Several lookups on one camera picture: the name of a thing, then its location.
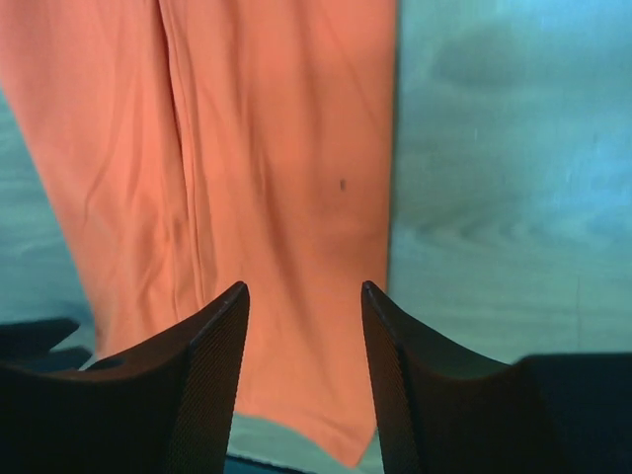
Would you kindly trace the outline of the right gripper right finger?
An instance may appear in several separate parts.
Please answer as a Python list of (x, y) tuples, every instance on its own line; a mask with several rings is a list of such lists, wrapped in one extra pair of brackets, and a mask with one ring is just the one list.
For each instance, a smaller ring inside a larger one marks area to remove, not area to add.
[(372, 282), (361, 317), (386, 472), (630, 471), (630, 354), (502, 363), (416, 320)]

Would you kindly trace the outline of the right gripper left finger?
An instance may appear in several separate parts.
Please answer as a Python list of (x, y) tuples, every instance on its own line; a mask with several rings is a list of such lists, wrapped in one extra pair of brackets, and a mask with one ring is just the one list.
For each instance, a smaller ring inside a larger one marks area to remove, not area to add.
[(5, 473), (219, 473), (250, 296), (236, 282), (198, 313), (80, 369), (1, 362)]

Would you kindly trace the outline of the orange t shirt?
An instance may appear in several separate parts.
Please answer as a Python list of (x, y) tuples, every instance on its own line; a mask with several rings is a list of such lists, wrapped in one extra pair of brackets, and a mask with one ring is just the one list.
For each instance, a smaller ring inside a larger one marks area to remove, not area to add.
[(394, 1), (5, 1), (1, 88), (99, 357), (233, 282), (238, 414), (345, 467), (376, 432), (360, 288), (385, 283)]

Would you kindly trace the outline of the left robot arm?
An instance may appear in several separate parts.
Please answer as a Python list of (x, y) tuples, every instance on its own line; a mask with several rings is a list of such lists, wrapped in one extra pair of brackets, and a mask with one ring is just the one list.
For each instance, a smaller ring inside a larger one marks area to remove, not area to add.
[(80, 369), (92, 356), (81, 346), (57, 346), (80, 328), (70, 318), (1, 325), (1, 362), (39, 372)]

